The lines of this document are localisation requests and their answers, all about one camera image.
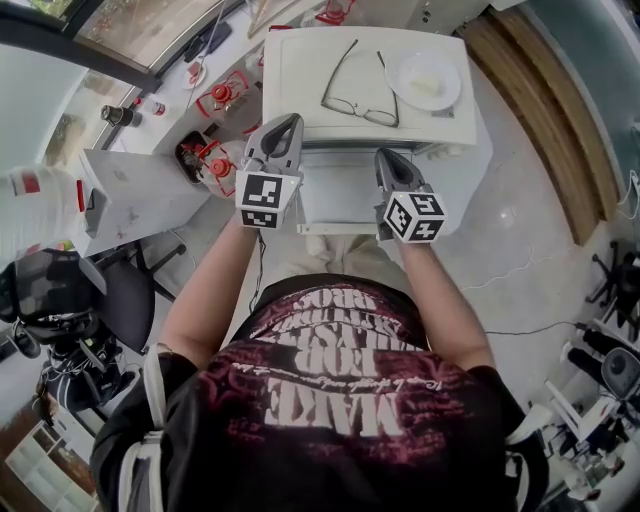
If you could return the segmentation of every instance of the black cable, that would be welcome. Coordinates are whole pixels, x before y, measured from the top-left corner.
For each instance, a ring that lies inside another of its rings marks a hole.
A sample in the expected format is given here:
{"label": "black cable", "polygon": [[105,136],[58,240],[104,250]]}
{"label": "black cable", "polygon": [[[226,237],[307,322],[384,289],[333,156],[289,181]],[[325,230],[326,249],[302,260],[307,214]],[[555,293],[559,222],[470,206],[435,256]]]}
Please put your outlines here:
{"label": "black cable", "polygon": [[267,250],[267,244],[262,238],[262,233],[258,230],[258,243],[260,244],[260,270],[258,271],[258,280],[256,281],[256,291],[253,293],[253,297],[249,302],[249,312],[253,313],[253,309],[256,307],[258,300],[258,294],[260,293],[260,283],[262,283],[262,273],[264,271],[264,253]]}
{"label": "black cable", "polygon": [[555,324],[547,325],[546,327],[542,327],[541,329],[536,329],[535,331],[528,331],[528,332],[499,332],[499,331],[485,331],[485,332],[487,334],[500,334],[503,336],[525,336],[527,334],[536,334],[538,332],[546,331],[548,329],[556,327],[557,325],[562,325],[562,324],[579,327],[578,324],[574,324],[573,322],[556,322]]}

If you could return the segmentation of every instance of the tiled floor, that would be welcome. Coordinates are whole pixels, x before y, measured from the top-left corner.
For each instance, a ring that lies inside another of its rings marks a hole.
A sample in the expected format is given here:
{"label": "tiled floor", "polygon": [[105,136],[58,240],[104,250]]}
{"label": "tiled floor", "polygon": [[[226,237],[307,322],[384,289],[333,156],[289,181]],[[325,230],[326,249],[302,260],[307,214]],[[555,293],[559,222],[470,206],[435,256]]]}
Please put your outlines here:
{"label": "tiled floor", "polygon": [[[476,99],[495,147],[494,157],[460,228],[441,238],[435,250],[487,331],[528,331],[583,319],[589,314],[584,297],[601,278],[591,255],[608,254],[612,228],[601,224],[587,247],[572,244],[560,203],[531,143],[477,69],[473,69],[473,78]],[[178,230],[196,261],[204,256],[233,209],[231,202],[212,198]],[[292,221],[289,218],[282,231],[265,234],[265,272],[305,250],[304,239],[294,234]],[[162,250],[177,240],[167,233],[156,236],[155,242],[154,250]],[[397,259],[392,243],[384,247]],[[256,256],[231,331],[248,314],[257,276]],[[159,280],[177,292],[192,270],[192,261],[185,255],[171,262]],[[507,274],[507,278],[488,283]],[[166,306],[159,304],[154,332],[159,332]],[[572,331],[565,325],[528,336],[490,335],[498,369],[518,401],[526,403],[539,392],[547,374],[557,371],[560,348]]]}

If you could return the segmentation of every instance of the wooden panel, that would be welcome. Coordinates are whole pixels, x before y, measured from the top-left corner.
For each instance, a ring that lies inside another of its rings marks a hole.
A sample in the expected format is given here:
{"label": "wooden panel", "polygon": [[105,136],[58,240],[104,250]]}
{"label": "wooden panel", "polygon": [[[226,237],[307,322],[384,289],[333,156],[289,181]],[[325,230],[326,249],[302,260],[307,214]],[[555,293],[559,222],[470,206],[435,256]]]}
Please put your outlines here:
{"label": "wooden panel", "polygon": [[584,245],[598,224],[598,204],[585,179],[584,153],[549,88],[482,16],[460,30],[472,58],[522,123],[547,168],[575,242]]}
{"label": "wooden panel", "polygon": [[553,92],[585,155],[586,178],[598,200],[600,216],[611,220],[618,202],[613,169],[596,124],[569,73],[519,10],[497,12],[491,9],[489,16],[510,36],[522,51],[522,57],[530,60]]}

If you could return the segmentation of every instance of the white plate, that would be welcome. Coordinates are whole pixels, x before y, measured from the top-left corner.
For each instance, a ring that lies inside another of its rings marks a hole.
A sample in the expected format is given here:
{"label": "white plate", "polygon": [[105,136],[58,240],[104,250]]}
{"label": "white plate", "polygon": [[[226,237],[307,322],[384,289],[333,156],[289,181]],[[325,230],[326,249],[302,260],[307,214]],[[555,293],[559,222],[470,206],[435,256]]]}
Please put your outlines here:
{"label": "white plate", "polygon": [[201,62],[200,65],[202,66],[202,68],[200,69],[200,74],[198,75],[198,80],[196,81],[195,85],[189,82],[189,79],[191,78],[189,71],[187,70],[184,71],[184,75],[182,77],[183,89],[188,91],[190,89],[193,89],[194,87],[198,87],[202,83],[202,81],[204,80],[204,77],[207,75],[207,67],[204,65],[204,62]]}
{"label": "white plate", "polygon": [[453,105],[462,90],[453,61],[434,48],[397,48],[384,55],[387,83],[409,105],[429,111]]}

